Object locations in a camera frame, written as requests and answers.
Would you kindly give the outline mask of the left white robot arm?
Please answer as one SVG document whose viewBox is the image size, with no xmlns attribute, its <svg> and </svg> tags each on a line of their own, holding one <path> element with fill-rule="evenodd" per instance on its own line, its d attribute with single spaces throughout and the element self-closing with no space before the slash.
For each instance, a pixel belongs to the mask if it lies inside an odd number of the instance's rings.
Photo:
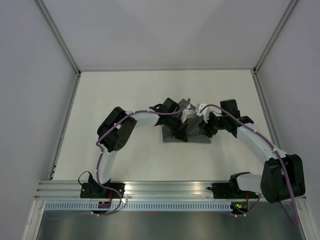
<svg viewBox="0 0 320 240">
<path fill-rule="evenodd" d="M 183 111 L 190 105 L 188 98 L 183 107 L 171 98 L 164 103 L 144 110 L 125 111 L 115 107 L 98 127 L 96 146 L 100 148 L 100 156 L 95 169 L 88 179 L 90 191 L 98 198 L 104 198 L 111 190 L 110 171 L 115 157 L 128 142 L 134 129 L 147 126 L 165 126 L 173 137 L 186 142 L 187 123 L 181 119 Z"/>
</svg>

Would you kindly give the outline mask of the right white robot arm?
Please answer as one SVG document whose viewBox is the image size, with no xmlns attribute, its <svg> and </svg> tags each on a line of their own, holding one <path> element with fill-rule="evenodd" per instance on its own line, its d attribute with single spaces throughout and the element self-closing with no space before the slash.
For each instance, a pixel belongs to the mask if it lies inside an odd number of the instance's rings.
<svg viewBox="0 0 320 240">
<path fill-rule="evenodd" d="M 269 203 L 301 197 L 306 193 L 302 159 L 288 154 L 268 140 L 248 116 L 242 116 L 236 100 L 220 102 L 217 116 L 211 104 L 200 103 L 196 115 L 202 118 L 199 128 L 211 138 L 225 130 L 245 144 L 263 165 L 262 174 L 235 173 L 228 181 L 228 192 L 235 198 L 245 192 L 261 194 Z"/>
</svg>

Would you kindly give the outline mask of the grey cloth napkin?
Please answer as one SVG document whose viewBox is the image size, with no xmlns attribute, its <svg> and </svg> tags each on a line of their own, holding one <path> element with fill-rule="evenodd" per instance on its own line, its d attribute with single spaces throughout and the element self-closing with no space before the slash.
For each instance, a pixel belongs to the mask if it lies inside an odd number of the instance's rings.
<svg viewBox="0 0 320 240">
<path fill-rule="evenodd" d="M 182 99 L 179 102 L 177 102 L 180 109 L 192 109 L 196 110 L 196 107 L 193 104 L 187 104 L 187 100 L 186 99 Z M 186 127 L 186 133 L 187 133 L 187 138 L 188 141 L 187 142 L 183 142 L 183 141 L 177 141 L 177 142 L 164 142 L 164 143 L 199 143 L 199 144 L 210 144 L 211 140 L 209 137 L 207 137 L 204 134 L 200 133 L 200 128 L 199 128 L 199 124 L 202 121 L 201 117 L 195 116 L 194 118 L 189 118 L 186 122 L 187 123 L 187 127 Z"/>
</svg>

